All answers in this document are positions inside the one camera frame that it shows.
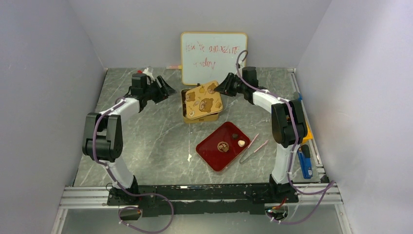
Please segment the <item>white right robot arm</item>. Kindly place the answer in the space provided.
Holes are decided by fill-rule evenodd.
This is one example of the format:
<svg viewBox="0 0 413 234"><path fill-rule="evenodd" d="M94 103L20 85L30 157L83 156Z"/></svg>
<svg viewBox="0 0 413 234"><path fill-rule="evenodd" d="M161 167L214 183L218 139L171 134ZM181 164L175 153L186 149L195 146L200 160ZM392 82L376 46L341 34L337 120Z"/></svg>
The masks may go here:
<svg viewBox="0 0 413 234"><path fill-rule="evenodd" d="M271 114L271 131L277 151L267 194L273 202L280 202L286 194L296 193L292 166L299 146L308 135L301 98L284 99L260 86L255 67L244 67L237 75L229 73L214 90L229 97L242 94L250 104Z"/></svg>

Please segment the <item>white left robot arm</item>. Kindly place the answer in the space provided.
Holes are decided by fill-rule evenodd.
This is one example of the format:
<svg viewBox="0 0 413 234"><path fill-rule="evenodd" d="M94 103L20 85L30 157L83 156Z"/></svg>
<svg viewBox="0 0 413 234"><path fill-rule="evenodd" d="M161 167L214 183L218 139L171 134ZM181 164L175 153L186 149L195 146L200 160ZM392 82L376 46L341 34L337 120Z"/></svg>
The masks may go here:
<svg viewBox="0 0 413 234"><path fill-rule="evenodd" d="M148 101L160 103L175 93L162 76L154 78L144 71L132 75L127 93L112 107L86 115L82 152L104 168L112 181L112 192L128 205L136 203L140 195L137 179L121 156L122 125L142 112Z"/></svg>

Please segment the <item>metal tweezers with pink grips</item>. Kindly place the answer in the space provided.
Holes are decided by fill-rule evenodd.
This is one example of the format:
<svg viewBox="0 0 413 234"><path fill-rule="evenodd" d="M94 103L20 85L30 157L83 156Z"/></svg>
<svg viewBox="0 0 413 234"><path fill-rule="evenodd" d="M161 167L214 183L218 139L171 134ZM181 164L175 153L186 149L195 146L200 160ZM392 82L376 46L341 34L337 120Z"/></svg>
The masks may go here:
<svg viewBox="0 0 413 234"><path fill-rule="evenodd" d="M266 146L269 143L269 140L265 140L260 146L258 146L256 149L251 149L252 145L254 144L255 141L259 138L260 134L256 134L249 145L246 147L245 152L242 153L239 163L244 164L247 162L254 154L256 154L261 148Z"/></svg>

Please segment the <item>gold chocolate tin box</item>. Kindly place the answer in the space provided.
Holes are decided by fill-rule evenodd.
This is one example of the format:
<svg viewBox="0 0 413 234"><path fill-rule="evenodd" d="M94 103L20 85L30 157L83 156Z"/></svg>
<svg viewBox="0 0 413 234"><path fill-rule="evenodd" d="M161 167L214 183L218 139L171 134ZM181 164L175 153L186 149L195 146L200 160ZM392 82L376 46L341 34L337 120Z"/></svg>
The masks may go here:
<svg viewBox="0 0 413 234"><path fill-rule="evenodd" d="M186 91L188 91L188 90L189 89L181 90L183 122L186 123L186 124L193 124L193 123L216 121L219 118L219 112L213 113L211 115L205 115L203 117L195 118L195 119L187 118L187 111L186 111L186 104L185 104L185 94L186 94Z"/></svg>

